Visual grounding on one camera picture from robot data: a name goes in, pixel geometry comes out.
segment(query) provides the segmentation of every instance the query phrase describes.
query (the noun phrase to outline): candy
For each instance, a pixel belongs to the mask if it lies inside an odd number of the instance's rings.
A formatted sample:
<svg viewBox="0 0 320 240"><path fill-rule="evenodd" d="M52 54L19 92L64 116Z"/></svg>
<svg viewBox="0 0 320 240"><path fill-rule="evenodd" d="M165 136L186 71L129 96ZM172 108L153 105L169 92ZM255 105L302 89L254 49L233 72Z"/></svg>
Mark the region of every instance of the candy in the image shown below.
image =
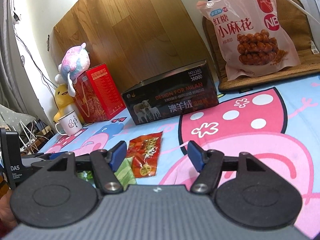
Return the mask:
<svg viewBox="0 0 320 240"><path fill-rule="evenodd" d="M126 158L133 157L131 168L136 178L156 175L162 133L141 135L130 140Z"/></svg>

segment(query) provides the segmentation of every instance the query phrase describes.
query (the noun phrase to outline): pillow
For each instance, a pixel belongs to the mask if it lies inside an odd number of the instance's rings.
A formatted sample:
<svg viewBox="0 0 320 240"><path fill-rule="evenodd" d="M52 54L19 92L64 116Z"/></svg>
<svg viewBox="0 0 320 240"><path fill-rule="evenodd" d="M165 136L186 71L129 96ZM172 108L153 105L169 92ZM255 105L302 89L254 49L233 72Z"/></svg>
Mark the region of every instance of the pillow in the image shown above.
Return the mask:
<svg viewBox="0 0 320 240"><path fill-rule="evenodd" d="M36 120L35 117L28 115L28 114L21 114L21 113L16 113L9 108L0 105L0 127L4 125L1 122L1 119L4 121L4 124L9 126L12 131L14 131L13 128L20 134L23 130L20 126L20 120L27 125L30 123L32 120Z"/></svg>
<svg viewBox="0 0 320 240"><path fill-rule="evenodd" d="M0 128L5 128L6 130L9 130L9 126L6 124L6 122L3 120L1 116L0 116Z"/></svg>

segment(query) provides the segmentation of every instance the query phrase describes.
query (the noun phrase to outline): yellow plush duck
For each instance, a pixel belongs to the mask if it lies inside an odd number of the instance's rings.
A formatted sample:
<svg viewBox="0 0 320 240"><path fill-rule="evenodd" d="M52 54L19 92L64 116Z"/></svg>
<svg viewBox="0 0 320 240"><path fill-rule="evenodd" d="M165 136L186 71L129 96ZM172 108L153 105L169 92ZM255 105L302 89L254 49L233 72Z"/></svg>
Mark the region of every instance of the yellow plush duck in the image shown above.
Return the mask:
<svg viewBox="0 0 320 240"><path fill-rule="evenodd" d="M68 87L65 84L59 85L56 88L56 92L54 93L54 99L58 106L58 112L53 118L55 123L58 122L58 119L63 117L65 114L70 113L71 111L75 110L76 114L82 124L84 124L84 120L73 101L73 98L68 94Z"/></svg>

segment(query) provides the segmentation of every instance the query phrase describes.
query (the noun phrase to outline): human hand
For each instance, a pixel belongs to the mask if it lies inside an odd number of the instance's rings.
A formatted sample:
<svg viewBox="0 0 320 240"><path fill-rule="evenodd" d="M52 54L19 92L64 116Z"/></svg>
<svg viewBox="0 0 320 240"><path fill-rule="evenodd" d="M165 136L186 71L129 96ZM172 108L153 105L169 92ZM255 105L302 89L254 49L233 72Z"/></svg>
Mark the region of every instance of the human hand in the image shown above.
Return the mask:
<svg viewBox="0 0 320 240"><path fill-rule="evenodd" d="M9 229L17 226L17 221L10 208L10 197L12 192L13 191L9 189L8 192L0 199L0 219Z"/></svg>

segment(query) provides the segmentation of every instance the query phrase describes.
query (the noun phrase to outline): green candy wrapper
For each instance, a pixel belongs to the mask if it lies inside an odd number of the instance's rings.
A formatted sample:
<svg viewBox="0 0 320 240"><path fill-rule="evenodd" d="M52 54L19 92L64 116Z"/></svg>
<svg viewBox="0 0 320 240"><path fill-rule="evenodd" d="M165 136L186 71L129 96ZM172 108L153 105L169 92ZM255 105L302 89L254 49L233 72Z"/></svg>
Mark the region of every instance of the green candy wrapper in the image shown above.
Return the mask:
<svg viewBox="0 0 320 240"><path fill-rule="evenodd" d="M127 189L130 184L137 184L134 174L131 169L132 158L124 159L118 170L115 172L116 178L121 183L124 190ZM78 173L78 178L81 178L95 187L92 172L83 171Z"/></svg>

